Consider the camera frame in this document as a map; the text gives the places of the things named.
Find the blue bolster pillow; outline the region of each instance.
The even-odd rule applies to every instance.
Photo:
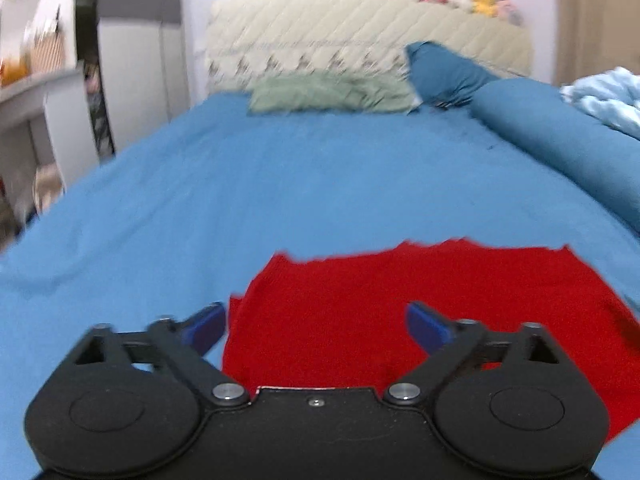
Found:
[[[640,140],[562,101],[558,88],[526,78],[488,83],[473,115],[560,171],[640,231]]]
[[[421,41],[407,46],[409,81],[422,100],[433,106],[463,106],[497,76],[448,48]]]

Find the quilted headboard cover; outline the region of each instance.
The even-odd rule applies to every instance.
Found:
[[[220,0],[207,29],[209,92],[283,71],[406,72],[404,47],[436,41],[500,76],[529,75],[529,32],[410,0]]]

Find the green pillow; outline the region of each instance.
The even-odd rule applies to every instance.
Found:
[[[391,74],[289,73],[254,85],[254,113],[300,110],[409,112],[420,105],[411,84]]]

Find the red towel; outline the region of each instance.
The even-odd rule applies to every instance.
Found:
[[[223,370],[258,386],[386,386],[426,356],[404,313],[423,301],[451,319],[513,332],[541,322],[606,403],[613,437],[640,416],[640,325],[568,248],[403,243],[306,263],[276,254],[231,298]]]

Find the white cabinet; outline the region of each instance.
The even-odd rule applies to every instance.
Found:
[[[0,91],[0,174],[13,207],[32,203],[36,167],[53,162],[65,187],[98,166],[80,67],[35,74]]]
[[[169,120],[159,23],[100,20],[100,70],[116,152]]]
[[[173,119],[187,111],[190,105],[184,35],[181,25],[162,25],[160,33],[169,115]]]
[[[116,152],[188,110],[181,0],[97,0],[100,72]]]

